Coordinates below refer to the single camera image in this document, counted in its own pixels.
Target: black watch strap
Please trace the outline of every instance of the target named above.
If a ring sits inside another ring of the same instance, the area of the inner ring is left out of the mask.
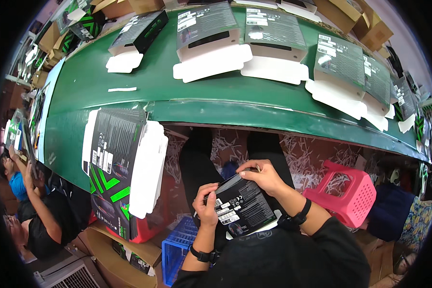
[[[306,215],[307,215],[307,213],[309,213],[309,210],[311,208],[311,204],[312,204],[312,201],[310,199],[306,198],[303,210],[301,212],[299,212],[298,214],[296,214],[296,216],[292,217],[292,221],[295,224],[301,225],[302,223],[305,222],[305,220],[307,219]]]
[[[210,255],[211,253],[205,253],[205,252],[197,252],[193,245],[190,245],[189,247],[190,252],[193,256],[197,257],[197,260],[200,262],[209,262],[210,261]]]

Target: brown cardboard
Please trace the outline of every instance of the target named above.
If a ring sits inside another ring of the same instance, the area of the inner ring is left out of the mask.
[[[136,14],[157,11],[163,8],[163,0],[128,0]]]
[[[56,24],[56,21],[54,21],[51,24],[51,26],[48,28],[48,30],[45,32],[45,34],[43,35],[38,46],[40,50],[48,54],[50,50],[53,48],[54,44],[58,41],[58,39],[59,39],[58,24]]]
[[[48,72],[41,70],[35,72],[34,77],[32,77],[32,85],[34,85],[35,88],[43,88],[47,77]]]
[[[317,6],[317,11],[338,26],[345,34],[352,30],[361,17],[361,13],[346,0],[314,0],[314,3]]]
[[[393,33],[365,1],[356,1],[368,17],[369,23],[361,17],[352,30],[360,42],[374,52],[389,40]]]
[[[119,242],[121,245],[124,245],[129,250],[133,251],[134,254],[138,255],[143,259],[147,264],[149,264],[152,267],[156,267],[157,264],[161,261],[161,254],[162,250],[155,246],[151,241],[147,241],[144,243],[131,243],[126,241],[125,239],[115,237],[111,233],[109,233],[104,226],[103,223],[96,221],[90,226],[91,229],[96,230],[106,236],[108,236],[111,239],[114,239],[115,241]]]
[[[130,3],[126,0],[104,0],[96,5],[93,13],[99,10],[101,10],[108,19],[121,17],[134,12]]]
[[[118,256],[112,249],[112,240],[108,235],[93,228],[86,230],[86,238],[93,256],[96,257],[96,262],[109,273],[124,281],[126,285],[133,288],[155,288],[157,286],[156,276],[144,274]]]
[[[386,45],[382,44],[382,46],[378,49],[379,54],[381,54],[382,57],[385,59],[390,57],[390,53],[386,48]]]
[[[54,43],[53,49],[59,49],[61,48],[61,44],[63,43],[64,38],[66,37],[68,31],[66,31],[64,34],[62,34],[58,40],[56,40],[56,43]]]

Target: leg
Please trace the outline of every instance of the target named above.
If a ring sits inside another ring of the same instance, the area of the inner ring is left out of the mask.
[[[208,183],[221,183],[224,181],[210,160],[212,140],[213,137],[209,128],[195,127],[179,155],[179,168],[186,191],[187,204],[192,216],[195,215],[192,203],[197,195],[198,188]],[[200,227],[200,220],[196,217],[193,220],[195,225]],[[226,229],[221,222],[218,222],[215,249],[221,251],[226,243]]]
[[[294,189],[290,169],[277,134],[252,131],[246,140],[246,148],[250,159],[269,159],[283,182]],[[277,199],[266,196],[266,200],[274,210],[279,209],[283,215],[286,215]]]

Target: black product box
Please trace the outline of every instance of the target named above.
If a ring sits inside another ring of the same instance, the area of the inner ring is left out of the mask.
[[[89,41],[98,37],[105,24],[102,11],[94,13],[95,5],[89,0],[73,0],[66,10],[57,18],[60,35],[71,30],[82,41]]]
[[[227,38],[234,29],[239,29],[239,26],[227,2],[194,8],[178,15],[176,49]]]
[[[414,96],[409,88],[405,76],[393,83],[398,102],[394,104],[395,115],[400,121],[405,121],[411,115],[416,113]]]
[[[127,254],[125,251],[125,248],[123,248],[123,245],[112,239],[112,248],[114,248],[115,252],[117,252],[120,257],[122,257],[124,260],[127,259]]]
[[[308,51],[295,16],[262,8],[246,9],[245,43],[250,44],[254,56],[296,62]]]
[[[346,40],[319,34],[314,70],[332,75],[365,91],[363,50]]]
[[[165,10],[136,15],[120,30],[108,50],[116,56],[125,49],[135,47],[139,53],[144,54],[167,22]]]
[[[130,265],[149,276],[155,276],[154,268],[133,252],[130,257]]]
[[[101,109],[92,133],[89,175],[93,212],[111,231],[128,241],[131,175],[145,119],[143,110]]]
[[[253,233],[277,219],[264,190],[238,174],[221,183],[215,193],[216,214],[234,238]]]
[[[363,55],[365,70],[365,90],[375,98],[385,110],[389,111],[391,97],[390,72],[383,64],[372,57]]]

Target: hand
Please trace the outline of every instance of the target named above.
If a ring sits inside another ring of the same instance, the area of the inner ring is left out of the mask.
[[[10,153],[11,160],[16,162],[19,159],[19,155],[17,154],[16,150],[12,145],[10,145],[10,149],[8,149],[8,152]]]
[[[215,212],[216,194],[214,191],[218,188],[218,183],[210,183],[198,188],[198,193],[192,203],[192,207],[200,217],[200,226],[207,226],[216,228],[218,222],[217,214]],[[204,197],[208,195],[206,206],[203,203]]]
[[[32,164],[29,161],[26,167],[26,174],[23,175],[24,186],[26,189],[34,190],[34,178],[32,177]]]
[[[259,166],[261,172],[244,171],[246,168],[256,168]],[[278,176],[277,171],[272,166],[270,160],[249,160],[242,164],[237,170],[237,173],[243,179],[256,182],[268,195],[277,197],[284,191],[285,182]]]

